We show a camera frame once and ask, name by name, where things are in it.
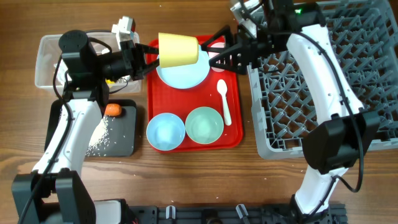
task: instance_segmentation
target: wooden table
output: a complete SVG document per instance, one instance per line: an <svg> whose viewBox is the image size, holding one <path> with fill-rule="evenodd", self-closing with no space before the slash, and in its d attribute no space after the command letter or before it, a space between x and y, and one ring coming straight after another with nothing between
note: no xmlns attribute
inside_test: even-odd
<svg viewBox="0 0 398 224"><path fill-rule="evenodd" d="M123 16L137 22L141 42L158 32L184 35L213 34L225 24L234 26L229 2L201 0L23 0L0 3L0 223L16 223L11 194L16 174L28 173L41 158L54 96L34 85L40 38L72 29L110 29ZM87 158L82 179L92 199L125 198L129 205L261 205L288 203L300 187L304 158L270 161L257 154L251 118L248 76L239 76L244 138L234 149L159 154L144 131L146 84L138 95L124 95L139 105L141 136L131 157ZM354 167L345 175L357 179ZM398 151L366 154L363 188L358 194L338 184L331 201L345 203L350 223L397 223Z"/></svg>

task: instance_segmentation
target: yellow cylinder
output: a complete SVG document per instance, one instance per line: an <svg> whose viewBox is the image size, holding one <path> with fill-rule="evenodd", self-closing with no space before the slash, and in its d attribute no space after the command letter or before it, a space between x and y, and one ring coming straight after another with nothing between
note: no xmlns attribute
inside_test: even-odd
<svg viewBox="0 0 398 224"><path fill-rule="evenodd" d="M199 43L196 37L159 33L161 68L190 65L198 62Z"/></svg>

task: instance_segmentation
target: white spoon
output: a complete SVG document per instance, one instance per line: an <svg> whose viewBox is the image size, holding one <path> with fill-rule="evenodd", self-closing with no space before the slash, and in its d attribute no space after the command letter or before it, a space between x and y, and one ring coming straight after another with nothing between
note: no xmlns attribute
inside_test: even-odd
<svg viewBox="0 0 398 224"><path fill-rule="evenodd" d="M220 93L223 99L223 109L224 109L224 122L225 125L229 126L232 124L231 114L229 113L228 103L226 102L226 83L224 80L218 80L217 91Z"/></svg>

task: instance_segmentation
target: white granules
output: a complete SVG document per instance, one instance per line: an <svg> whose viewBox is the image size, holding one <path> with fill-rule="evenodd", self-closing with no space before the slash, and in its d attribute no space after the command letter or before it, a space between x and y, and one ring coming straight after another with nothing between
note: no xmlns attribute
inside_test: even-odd
<svg viewBox="0 0 398 224"><path fill-rule="evenodd" d="M91 136L90 143L88 144L88 150L86 156L90 156L93 150L99 150L99 146L102 144L107 144L109 142L108 138L108 119L104 116L99 122L99 125L95 128L93 135Z"/></svg>

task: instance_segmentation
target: orange object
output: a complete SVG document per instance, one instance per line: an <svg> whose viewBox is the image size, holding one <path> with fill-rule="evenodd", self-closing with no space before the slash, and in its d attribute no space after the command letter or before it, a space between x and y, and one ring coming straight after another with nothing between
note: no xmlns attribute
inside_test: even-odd
<svg viewBox="0 0 398 224"><path fill-rule="evenodd" d="M122 107L116 103L110 103L106 105L105 115L108 116L119 116L122 113Z"/></svg>

